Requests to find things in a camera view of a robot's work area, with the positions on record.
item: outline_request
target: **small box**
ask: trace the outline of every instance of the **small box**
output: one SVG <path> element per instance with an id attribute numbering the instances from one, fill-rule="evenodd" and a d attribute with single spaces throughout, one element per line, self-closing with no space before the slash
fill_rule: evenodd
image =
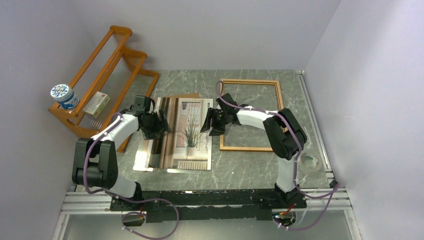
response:
<path id="1" fill-rule="evenodd" d="M 88 114 L 93 118 L 97 118 L 110 99 L 111 98 L 107 94 L 98 91 L 94 94 L 87 105 L 85 105 L 83 111 L 85 114 Z"/>

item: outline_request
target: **blue and white jar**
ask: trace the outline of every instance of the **blue and white jar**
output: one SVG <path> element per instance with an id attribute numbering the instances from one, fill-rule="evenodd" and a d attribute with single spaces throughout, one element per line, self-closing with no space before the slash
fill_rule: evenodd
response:
<path id="1" fill-rule="evenodd" d="M 59 84 L 53 87 L 50 95 L 64 109 L 73 109 L 80 103 L 80 99 L 68 84 Z"/>

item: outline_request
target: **gray marble tabletop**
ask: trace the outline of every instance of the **gray marble tabletop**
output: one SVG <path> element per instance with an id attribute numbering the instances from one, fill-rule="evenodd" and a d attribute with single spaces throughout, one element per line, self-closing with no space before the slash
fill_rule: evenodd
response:
<path id="1" fill-rule="evenodd" d="M 291 109 L 305 130 L 308 142 L 305 151 L 322 161 L 317 133 L 312 126 L 305 94 L 293 70 L 161 70 L 152 97 L 184 93 L 199 93 L 201 98 L 216 99 L 215 84 L 220 79 L 277 80 L 280 83 L 283 105 Z M 134 103 L 143 95 L 150 77 L 137 76 L 128 90 L 121 108 Z M 229 84 L 225 92 L 240 104 L 250 104 L 267 110 L 278 110 L 274 86 Z M 223 190 L 273 188 L 278 174 L 277 156 L 272 152 L 220 151 L 219 136 L 212 137 L 212 169 L 170 173 L 165 169 L 152 172 L 133 170 L 141 132 L 131 136 L 125 153 L 117 153 L 119 172 L 137 181 L 144 190 Z M 226 146 L 269 147 L 265 131 L 249 126 L 228 125 Z M 324 164 L 318 171 L 298 171 L 301 188 L 328 188 Z"/>

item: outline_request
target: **white wall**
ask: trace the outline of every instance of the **white wall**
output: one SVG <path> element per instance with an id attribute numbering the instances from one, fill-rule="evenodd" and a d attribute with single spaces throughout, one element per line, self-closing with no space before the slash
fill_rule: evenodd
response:
<path id="1" fill-rule="evenodd" d="M 342 0 L 306 67 L 364 239 L 424 238 L 424 4 Z"/>
<path id="2" fill-rule="evenodd" d="M 98 43 L 133 30 L 148 69 L 305 69 L 340 0 L 71 0 Z"/>
<path id="3" fill-rule="evenodd" d="M 0 239 L 48 240 L 72 182 L 76 137 L 49 112 L 94 49 L 67 0 L 0 3 Z"/>

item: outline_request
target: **plant pot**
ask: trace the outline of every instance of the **plant pot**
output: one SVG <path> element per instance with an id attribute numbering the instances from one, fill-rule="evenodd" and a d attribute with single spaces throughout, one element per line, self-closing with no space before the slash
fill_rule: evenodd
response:
<path id="1" fill-rule="evenodd" d="M 195 155 L 195 147 L 187 147 L 187 157 L 193 157 Z"/>

